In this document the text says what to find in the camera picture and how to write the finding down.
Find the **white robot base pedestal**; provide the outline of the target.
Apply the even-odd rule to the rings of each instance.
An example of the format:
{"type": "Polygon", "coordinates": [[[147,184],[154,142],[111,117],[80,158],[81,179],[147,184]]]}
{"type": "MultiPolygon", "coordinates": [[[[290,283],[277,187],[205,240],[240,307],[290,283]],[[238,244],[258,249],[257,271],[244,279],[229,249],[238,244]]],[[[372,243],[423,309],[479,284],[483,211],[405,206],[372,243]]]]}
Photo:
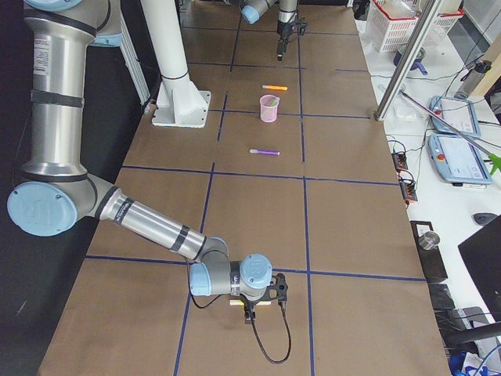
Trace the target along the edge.
{"type": "Polygon", "coordinates": [[[162,79],[153,124],[203,128],[211,93],[190,79],[175,3],[144,0],[141,5],[162,79]]]}

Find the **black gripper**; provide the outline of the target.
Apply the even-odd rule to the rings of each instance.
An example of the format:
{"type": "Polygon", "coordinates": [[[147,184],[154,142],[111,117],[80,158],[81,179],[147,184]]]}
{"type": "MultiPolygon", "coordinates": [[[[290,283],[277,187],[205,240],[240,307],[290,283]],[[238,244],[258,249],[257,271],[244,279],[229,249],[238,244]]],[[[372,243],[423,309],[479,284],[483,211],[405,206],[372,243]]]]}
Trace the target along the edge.
{"type": "Polygon", "coordinates": [[[245,324],[254,323],[256,320],[255,306],[257,303],[250,301],[245,295],[240,296],[240,301],[244,307],[245,324]]]}
{"type": "Polygon", "coordinates": [[[277,45],[277,61],[283,61],[284,46],[289,42],[289,37],[293,34],[294,23],[285,23],[279,21],[277,23],[277,34],[279,35],[279,42],[277,45]]]}

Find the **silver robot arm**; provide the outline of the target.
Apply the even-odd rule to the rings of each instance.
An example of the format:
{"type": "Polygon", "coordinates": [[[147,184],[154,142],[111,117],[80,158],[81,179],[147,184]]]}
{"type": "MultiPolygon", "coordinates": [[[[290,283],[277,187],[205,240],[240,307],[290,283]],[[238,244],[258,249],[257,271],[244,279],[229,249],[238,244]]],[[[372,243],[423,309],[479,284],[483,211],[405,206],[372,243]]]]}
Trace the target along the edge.
{"type": "Polygon", "coordinates": [[[239,1],[240,15],[247,26],[255,25],[272,9],[276,9],[276,59],[282,62],[293,36],[303,33],[304,26],[298,15],[298,1],[239,1]]]}
{"type": "Polygon", "coordinates": [[[236,296],[253,324],[256,305],[279,294],[265,256],[231,261],[222,239],[133,200],[81,164],[86,52],[92,44],[120,43],[120,2],[27,1],[23,15],[34,33],[32,149],[22,183],[7,201],[11,220],[40,237],[67,231],[87,216],[110,220],[190,259],[190,293],[236,296]]]}

